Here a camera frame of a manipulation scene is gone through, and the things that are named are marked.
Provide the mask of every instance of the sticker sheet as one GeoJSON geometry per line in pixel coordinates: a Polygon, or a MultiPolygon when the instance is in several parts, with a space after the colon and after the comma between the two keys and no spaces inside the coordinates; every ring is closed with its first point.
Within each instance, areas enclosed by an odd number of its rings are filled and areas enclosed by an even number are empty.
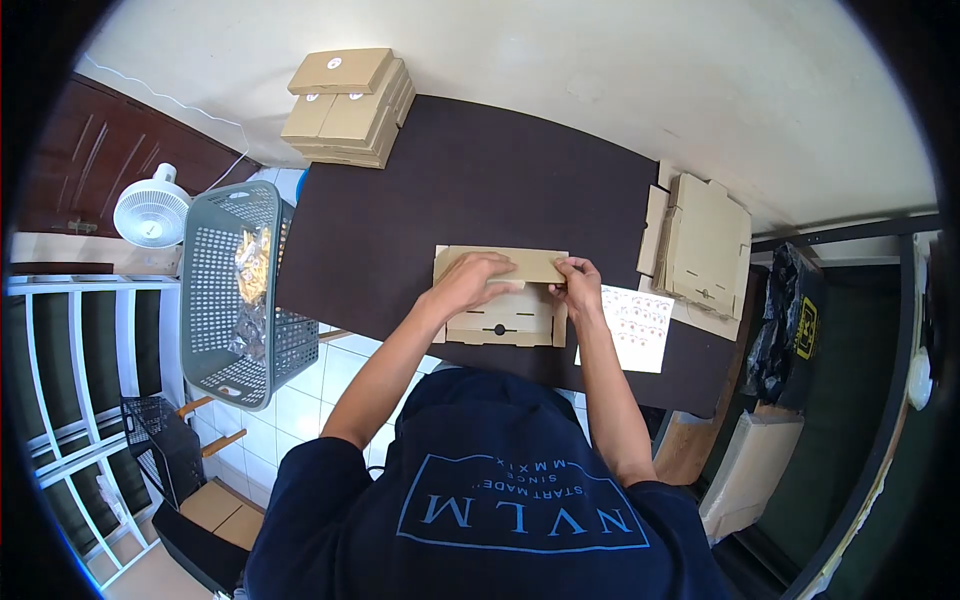
{"type": "MultiPolygon", "coordinates": [[[[601,286],[603,314],[624,371],[660,372],[673,299],[601,286]]],[[[580,364],[580,347],[574,364],[580,364]]]]}

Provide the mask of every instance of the white tiled floor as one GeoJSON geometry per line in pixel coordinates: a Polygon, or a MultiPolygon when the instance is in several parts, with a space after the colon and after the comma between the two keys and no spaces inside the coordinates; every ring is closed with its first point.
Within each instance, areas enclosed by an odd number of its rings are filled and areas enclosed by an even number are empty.
{"type": "MultiPolygon", "coordinates": [[[[302,171],[297,169],[261,169],[251,180],[273,182],[280,196],[295,204],[300,174],[302,171]]],[[[321,324],[320,331],[323,333],[330,328],[321,324]]],[[[247,429],[247,435],[239,441],[204,459],[206,476],[220,477],[253,502],[266,507],[283,457],[294,446],[320,435],[333,406],[380,344],[370,338],[351,335],[321,345],[316,364],[277,390],[273,401],[263,411],[248,413],[219,401],[195,411],[191,424],[201,444],[247,429]]],[[[384,465],[387,447],[394,440],[394,423],[403,403],[420,379],[438,364],[440,359],[432,356],[424,356],[420,361],[396,410],[364,450],[368,467],[384,465]]],[[[194,398],[204,396],[199,390],[192,392],[194,398]]],[[[586,432],[586,397],[576,395],[574,406],[577,419],[586,432]]],[[[374,470],[371,476],[376,478],[380,472],[374,470]]]]}

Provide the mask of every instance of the printed shirt logo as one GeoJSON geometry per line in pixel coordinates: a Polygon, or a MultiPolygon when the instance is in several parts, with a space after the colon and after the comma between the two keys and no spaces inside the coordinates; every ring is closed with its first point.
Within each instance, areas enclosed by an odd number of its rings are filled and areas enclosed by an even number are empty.
{"type": "Polygon", "coordinates": [[[647,548],[640,519],[609,477],[565,460],[512,463],[427,454],[396,534],[442,546],[560,554],[647,548]]]}

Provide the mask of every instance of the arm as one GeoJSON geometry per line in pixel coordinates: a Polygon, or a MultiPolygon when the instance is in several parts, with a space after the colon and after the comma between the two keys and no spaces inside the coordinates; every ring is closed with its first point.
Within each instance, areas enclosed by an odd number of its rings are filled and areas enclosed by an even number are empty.
{"type": "Polygon", "coordinates": [[[453,261],[356,374],[337,401],[320,437],[340,438],[365,448],[394,412],[444,323],[513,290],[511,283],[488,284],[487,279],[514,269],[516,265],[508,257],[496,252],[469,252],[453,261]]]}
{"type": "Polygon", "coordinates": [[[600,273],[584,258],[570,257],[556,265],[566,277],[566,288],[551,285],[550,292],[566,302],[577,330],[593,444],[624,488],[656,480],[650,434],[604,320],[600,273]]]}

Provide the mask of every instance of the door handle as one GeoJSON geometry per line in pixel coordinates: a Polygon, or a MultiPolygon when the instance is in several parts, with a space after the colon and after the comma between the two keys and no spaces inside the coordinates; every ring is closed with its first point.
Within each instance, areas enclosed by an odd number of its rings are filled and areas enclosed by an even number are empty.
{"type": "Polygon", "coordinates": [[[73,229],[74,233],[83,234],[92,233],[97,230],[96,224],[87,223],[85,221],[81,221],[80,219],[77,219],[76,221],[67,221],[66,227],[68,229],[73,229]]]}

